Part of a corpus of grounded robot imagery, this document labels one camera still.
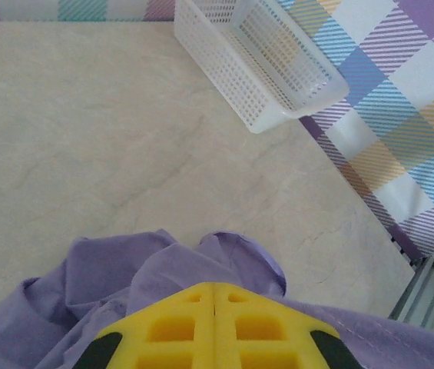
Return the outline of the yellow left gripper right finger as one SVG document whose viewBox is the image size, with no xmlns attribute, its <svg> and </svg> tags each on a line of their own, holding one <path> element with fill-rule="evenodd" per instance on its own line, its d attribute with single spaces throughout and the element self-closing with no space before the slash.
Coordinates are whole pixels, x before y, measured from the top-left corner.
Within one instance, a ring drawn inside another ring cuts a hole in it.
<svg viewBox="0 0 434 369">
<path fill-rule="evenodd" d="M 232 284 L 214 285 L 218 368 L 356 368 L 330 324 Z"/>
</svg>

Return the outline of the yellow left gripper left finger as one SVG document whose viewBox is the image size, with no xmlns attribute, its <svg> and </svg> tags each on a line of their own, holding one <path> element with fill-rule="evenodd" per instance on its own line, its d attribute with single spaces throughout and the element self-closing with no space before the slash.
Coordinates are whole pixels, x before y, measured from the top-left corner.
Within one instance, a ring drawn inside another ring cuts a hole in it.
<svg viewBox="0 0 434 369">
<path fill-rule="evenodd" d="M 211 368 L 214 286 L 196 284 L 108 325 L 75 368 Z"/>
</svg>

